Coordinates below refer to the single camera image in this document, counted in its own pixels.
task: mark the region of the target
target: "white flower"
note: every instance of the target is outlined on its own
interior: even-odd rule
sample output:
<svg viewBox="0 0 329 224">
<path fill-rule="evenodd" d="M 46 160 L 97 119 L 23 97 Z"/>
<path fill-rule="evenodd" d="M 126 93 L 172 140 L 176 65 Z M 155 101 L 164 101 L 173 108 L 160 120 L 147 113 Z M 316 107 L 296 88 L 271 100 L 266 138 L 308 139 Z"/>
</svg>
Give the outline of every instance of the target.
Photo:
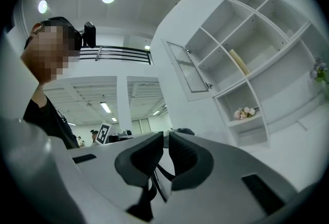
<svg viewBox="0 0 329 224">
<path fill-rule="evenodd" d="M 254 108 L 250 108 L 250 111 L 249 111 L 249 113 L 250 113 L 252 116 L 254 116 L 254 115 L 255 115 L 255 113 L 256 113 L 256 111 L 255 111 L 255 109 L 254 109 Z"/>
<path fill-rule="evenodd" d="M 248 107 L 245 107 L 244 110 L 246 114 L 248 114 L 250 112 L 250 109 Z"/>
<path fill-rule="evenodd" d="M 234 117 L 235 117 L 236 119 L 240 119 L 240 115 L 241 115 L 240 110 L 236 110 L 235 113 L 234 113 Z"/>
</svg>

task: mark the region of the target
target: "black metal railing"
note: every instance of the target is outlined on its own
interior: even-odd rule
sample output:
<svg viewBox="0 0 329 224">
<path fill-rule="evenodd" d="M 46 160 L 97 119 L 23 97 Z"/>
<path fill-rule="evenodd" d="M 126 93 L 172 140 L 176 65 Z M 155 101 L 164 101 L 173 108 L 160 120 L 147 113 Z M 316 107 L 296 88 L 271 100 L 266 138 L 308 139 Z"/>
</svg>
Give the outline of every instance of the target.
<svg viewBox="0 0 329 224">
<path fill-rule="evenodd" d="M 82 46 L 80 51 L 81 60 L 122 60 L 153 64 L 151 53 L 148 50 L 133 49 L 116 46 Z"/>
</svg>

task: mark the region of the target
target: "open cabinet door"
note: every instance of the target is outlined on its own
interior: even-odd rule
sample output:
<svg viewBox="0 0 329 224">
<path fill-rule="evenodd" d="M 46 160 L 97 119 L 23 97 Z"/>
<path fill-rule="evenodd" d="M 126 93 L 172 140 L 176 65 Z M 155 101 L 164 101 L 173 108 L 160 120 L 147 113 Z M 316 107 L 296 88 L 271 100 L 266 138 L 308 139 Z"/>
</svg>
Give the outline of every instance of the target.
<svg viewBox="0 0 329 224">
<path fill-rule="evenodd" d="M 205 81 L 183 46 L 162 40 L 188 101 L 211 98 Z"/>
</svg>

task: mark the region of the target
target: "yellow book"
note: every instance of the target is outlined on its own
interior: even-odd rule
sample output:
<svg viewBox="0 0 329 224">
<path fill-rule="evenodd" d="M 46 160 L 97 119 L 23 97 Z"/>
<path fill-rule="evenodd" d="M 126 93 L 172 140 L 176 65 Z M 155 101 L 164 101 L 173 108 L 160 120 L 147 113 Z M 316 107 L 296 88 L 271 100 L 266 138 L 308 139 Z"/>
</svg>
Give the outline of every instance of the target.
<svg viewBox="0 0 329 224">
<path fill-rule="evenodd" d="M 241 70 L 245 73 L 245 75 L 250 73 L 250 70 L 248 69 L 247 65 L 243 62 L 243 60 L 239 57 L 238 54 L 236 54 L 236 52 L 231 49 L 228 52 L 232 58 L 235 60 L 235 62 L 240 66 Z"/>
</svg>

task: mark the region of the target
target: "wall cabinet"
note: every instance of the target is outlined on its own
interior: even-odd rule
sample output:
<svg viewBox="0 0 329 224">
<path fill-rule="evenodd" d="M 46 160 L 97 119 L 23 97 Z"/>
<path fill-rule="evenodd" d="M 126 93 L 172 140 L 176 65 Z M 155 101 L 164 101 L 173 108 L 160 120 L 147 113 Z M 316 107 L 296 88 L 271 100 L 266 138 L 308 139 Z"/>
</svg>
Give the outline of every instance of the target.
<svg viewBox="0 0 329 224">
<path fill-rule="evenodd" d="M 213 97 L 234 146 L 269 148 L 270 134 L 325 103 L 325 85 L 311 80 L 309 71 L 317 57 L 329 64 L 329 44 L 286 1 L 224 0 L 180 47 L 189 59 L 185 68 L 194 70 L 190 82 L 198 73 L 194 82 L 207 89 L 188 100 Z M 256 114 L 236 120 L 239 107 L 255 108 Z"/>
</svg>

